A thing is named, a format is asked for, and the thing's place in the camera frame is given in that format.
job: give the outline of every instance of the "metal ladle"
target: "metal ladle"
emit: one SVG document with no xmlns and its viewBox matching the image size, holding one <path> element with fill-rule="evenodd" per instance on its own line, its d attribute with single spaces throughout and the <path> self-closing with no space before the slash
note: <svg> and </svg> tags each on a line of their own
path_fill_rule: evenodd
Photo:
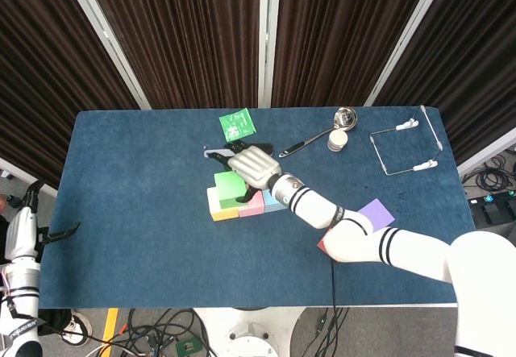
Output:
<svg viewBox="0 0 516 357">
<path fill-rule="evenodd" d="M 285 158 L 286 156 L 290 156 L 291 154 L 297 152 L 299 149 L 303 149 L 307 144 L 314 142 L 316 139 L 321 138 L 323 135 L 328 134 L 333 130 L 351 130 L 353 127 L 355 127 L 357 120 L 358 115 L 354 109 L 351 107 L 340 107 L 335 113 L 335 117 L 333 118 L 333 127 L 331 129 L 325 130 L 310 139 L 296 143 L 295 145 L 281 152 L 278 157 Z"/>
</svg>

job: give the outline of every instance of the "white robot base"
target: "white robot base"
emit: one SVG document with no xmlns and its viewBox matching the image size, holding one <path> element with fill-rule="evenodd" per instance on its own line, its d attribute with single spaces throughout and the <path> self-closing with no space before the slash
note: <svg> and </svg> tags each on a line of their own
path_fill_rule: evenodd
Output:
<svg viewBox="0 0 516 357">
<path fill-rule="evenodd" d="M 306 307 L 195 309 L 218 357 L 290 357 L 290 339 Z"/>
</svg>

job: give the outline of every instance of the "purple block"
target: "purple block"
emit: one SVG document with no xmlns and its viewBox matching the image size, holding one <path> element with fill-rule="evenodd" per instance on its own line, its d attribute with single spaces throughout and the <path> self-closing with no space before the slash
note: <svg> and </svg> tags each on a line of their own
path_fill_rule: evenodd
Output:
<svg viewBox="0 0 516 357">
<path fill-rule="evenodd" d="M 393 215 L 377 198 L 359 210 L 359 212 L 371 220 L 373 232 L 385 228 L 394 221 Z"/>
</svg>

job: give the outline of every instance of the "small cup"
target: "small cup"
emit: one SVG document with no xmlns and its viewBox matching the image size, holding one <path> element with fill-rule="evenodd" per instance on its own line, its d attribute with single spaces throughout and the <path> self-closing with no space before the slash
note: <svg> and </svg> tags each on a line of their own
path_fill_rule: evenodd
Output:
<svg viewBox="0 0 516 357">
<path fill-rule="evenodd" d="M 344 130 L 333 130 L 328 137 L 328 149 L 340 152 L 347 143 L 347 133 Z"/>
</svg>

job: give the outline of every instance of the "table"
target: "table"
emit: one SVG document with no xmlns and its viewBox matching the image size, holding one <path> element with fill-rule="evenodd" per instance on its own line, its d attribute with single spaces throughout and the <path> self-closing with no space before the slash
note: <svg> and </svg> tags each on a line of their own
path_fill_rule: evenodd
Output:
<svg viewBox="0 0 516 357">
<path fill-rule="evenodd" d="M 372 131 L 405 122 L 415 107 L 356 108 L 347 146 L 321 139 L 281 160 L 306 185 L 348 209 L 378 197 L 393 226 L 450 243 L 473 229 L 456 163 L 437 109 L 427 108 L 444 145 L 437 168 L 386 176 Z M 80 113 L 61 178 L 51 232 L 81 222 L 45 250 L 41 308 L 257 307 L 331 304 L 330 260 L 322 230 L 288 210 L 211 220 L 206 188 L 220 164 L 203 148 L 221 147 L 218 117 L 233 110 L 124 110 Z M 328 128 L 334 107 L 250 110 L 257 134 L 276 154 Z M 395 169 L 431 158 L 425 123 L 377 139 Z M 338 264 L 338 305 L 455 302 L 451 285 L 384 264 Z"/>
</svg>

